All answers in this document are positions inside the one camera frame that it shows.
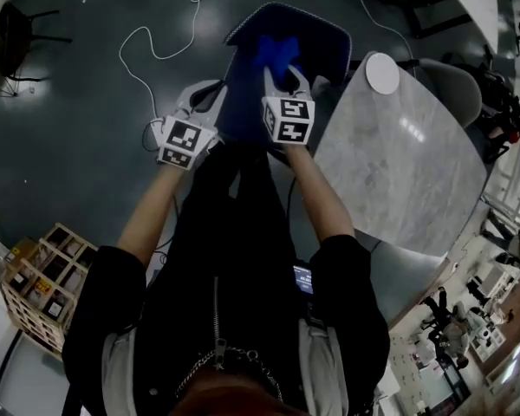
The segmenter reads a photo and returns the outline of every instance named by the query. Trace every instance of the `black sleeve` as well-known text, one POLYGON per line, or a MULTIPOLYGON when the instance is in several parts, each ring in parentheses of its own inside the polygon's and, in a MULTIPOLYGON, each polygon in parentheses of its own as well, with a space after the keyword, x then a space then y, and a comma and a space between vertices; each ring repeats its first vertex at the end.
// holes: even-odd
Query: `black sleeve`
POLYGON ((62 350, 69 383, 93 416, 106 414, 101 383, 104 340, 137 323, 145 293, 142 263, 118 248, 100 247, 62 350))
POLYGON ((349 412, 371 402, 389 356, 387 323, 370 281, 370 253, 351 236, 322 242, 312 257, 315 305, 335 328, 348 384, 349 412))

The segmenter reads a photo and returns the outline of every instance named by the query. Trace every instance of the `hair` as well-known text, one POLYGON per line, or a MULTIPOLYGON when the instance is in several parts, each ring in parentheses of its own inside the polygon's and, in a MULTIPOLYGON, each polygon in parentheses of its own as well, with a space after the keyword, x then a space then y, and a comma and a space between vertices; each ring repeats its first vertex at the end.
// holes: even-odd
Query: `hair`
POLYGON ((463 368, 466 368, 468 367, 468 358, 466 356, 464 356, 463 354, 461 354, 458 359, 457 359, 457 368, 459 370, 462 370, 463 368))

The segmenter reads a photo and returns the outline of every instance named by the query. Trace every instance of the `white cable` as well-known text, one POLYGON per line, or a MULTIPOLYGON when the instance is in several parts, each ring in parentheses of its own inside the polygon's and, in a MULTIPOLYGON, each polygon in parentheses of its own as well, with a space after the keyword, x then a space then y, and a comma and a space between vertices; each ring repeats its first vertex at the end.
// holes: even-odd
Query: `white cable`
MULTIPOLYGON (((408 48, 408 53, 410 54, 411 60, 414 60, 413 51, 410 49, 410 45, 408 44, 408 41, 406 40, 406 38, 398 30, 395 30, 393 28, 389 28, 388 26, 382 25, 381 23, 377 23, 374 20, 374 18, 372 17, 372 15, 370 14, 370 11, 367 10, 367 7, 366 7, 366 4, 364 3, 364 0, 361 0, 361 3, 362 3, 362 7, 366 11, 367 16, 370 17, 370 20, 372 21, 372 23, 374 25, 376 25, 376 26, 379 26, 380 28, 387 29, 388 31, 394 32, 397 36, 399 36, 402 39, 402 41, 405 43, 406 47, 408 48)), ((413 73, 414 73, 414 78, 416 78, 416 68, 413 68, 413 73)))
POLYGON ((191 0, 191 3, 195 3, 197 5, 197 10, 195 11, 194 13, 194 17, 192 18, 192 37, 191 37, 191 40, 187 43, 186 46, 184 46, 182 49, 180 49, 179 51, 171 54, 171 55, 168 55, 166 57, 160 57, 158 55, 156 55, 156 52, 154 51, 154 45, 153 45, 153 36, 152 34, 150 33, 150 29, 147 27, 147 26, 140 26, 139 28, 137 28, 135 31, 133 31, 131 34, 129 34, 129 36, 125 39, 125 41, 121 44, 121 47, 120 47, 120 60, 121 60, 121 63, 123 63, 123 66, 125 66, 125 69, 127 70, 127 72, 129 73, 129 75, 131 75, 134 79, 140 81, 143 85, 146 86, 146 89, 148 89, 148 92, 150 93, 150 98, 152 99, 153 101, 153 111, 154 111, 154 118, 158 118, 158 113, 156 112, 156 101, 154 100, 154 94, 153 94, 153 91, 151 90, 151 88, 148 86, 148 84, 142 80, 140 77, 137 77, 135 74, 133 74, 131 72, 131 69, 129 69, 129 67, 127 66, 127 64, 125 63, 125 61, 123 60, 123 57, 121 57, 121 51, 123 50, 123 47, 125 46, 125 44, 127 43, 127 41, 138 31, 140 31, 141 29, 144 29, 147 33, 148 33, 148 38, 150 40, 150 50, 153 52, 153 55, 156 59, 158 60, 168 60, 168 59, 171 59, 173 57, 175 57, 176 55, 179 55, 181 54, 183 51, 187 50, 191 45, 192 43, 194 42, 194 25, 195 25, 195 22, 197 20, 197 15, 198 15, 198 12, 200 11, 200 2, 202 0, 191 0))

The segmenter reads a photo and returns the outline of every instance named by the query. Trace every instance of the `phone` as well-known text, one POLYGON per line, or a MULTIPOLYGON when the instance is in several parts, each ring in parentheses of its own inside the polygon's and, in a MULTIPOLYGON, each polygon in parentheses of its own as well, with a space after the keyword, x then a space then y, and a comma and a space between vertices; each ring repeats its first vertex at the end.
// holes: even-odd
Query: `phone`
POLYGON ((312 272, 300 265, 294 265, 293 268, 295 269, 295 281, 298 288, 309 295, 314 294, 312 290, 312 272))

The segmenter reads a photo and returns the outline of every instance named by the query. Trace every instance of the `gray floor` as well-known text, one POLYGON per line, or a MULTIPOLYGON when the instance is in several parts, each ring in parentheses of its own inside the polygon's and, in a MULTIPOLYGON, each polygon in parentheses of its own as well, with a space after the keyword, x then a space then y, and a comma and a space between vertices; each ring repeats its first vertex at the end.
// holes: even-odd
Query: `gray floor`
MULTIPOLYGON (((394 33, 369 22, 359 0, 204 0, 196 42, 183 55, 154 60, 145 34, 138 34, 125 49, 131 69, 151 84, 160 114, 168 113, 183 87, 224 76, 232 54, 222 45, 225 34, 270 1, 295 5, 342 26, 353 38, 354 59, 371 50, 395 60, 409 58, 394 33)), ((408 32, 399 9, 377 0, 366 3, 381 23, 408 32)), ((39 237, 54 222, 62 222, 95 244, 113 244, 157 170, 153 156, 140 146, 143 127, 153 117, 149 96, 122 67, 119 47, 133 29, 147 25, 160 55, 179 49, 191 35, 195 7, 188 0, 14 0, 14 4, 26 14, 61 10, 59 16, 36 20, 35 32, 75 40, 71 45, 36 43, 23 73, 49 79, 35 84, 33 94, 27 89, 15 99, 0 98, 0 239, 12 245, 22 236, 39 237)), ((499 0, 499 6, 505 20, 499 55, 506 57, 503 71, 511 75, 512 10, 508 0, 499 0)), ((423 23, 462 13, 455 0, 419 12, 423 23)), ((456 52, 479 64, 484 53, 483 37, 473 23, 423 41, 408 39, 418 57, 439 59, 456 52)), ((289 171, 276 166, 274 177, 286 201, 289 171)), ((291 226, 299 255, 308 259, 317 242, 299 197, 296 190, 291 226)), ((370 250, 377 243, 371 237, 360 239, 370 250)), ((384 243, 377 246, 372 278, 388 320, 423 291, 438 265, 434 257, 406 254, 384 243)))

